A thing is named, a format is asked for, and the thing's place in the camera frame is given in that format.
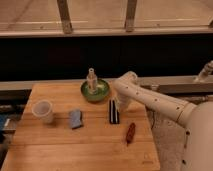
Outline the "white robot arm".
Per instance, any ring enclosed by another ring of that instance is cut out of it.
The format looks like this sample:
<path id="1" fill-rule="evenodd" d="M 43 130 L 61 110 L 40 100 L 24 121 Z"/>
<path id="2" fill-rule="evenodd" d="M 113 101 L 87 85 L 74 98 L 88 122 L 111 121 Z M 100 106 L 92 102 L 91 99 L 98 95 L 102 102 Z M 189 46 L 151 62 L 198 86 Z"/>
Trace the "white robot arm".
<path id="1" fill-rule="evenodd" d="M 181 171 L 213 171 L 213 102 L 198 105 L 158 93 L 138 84 L 138 76 L 128 71 L 113 82 L 116 106 L 122 113 L 130 100 L 164 114 L 185 129 Z"/>

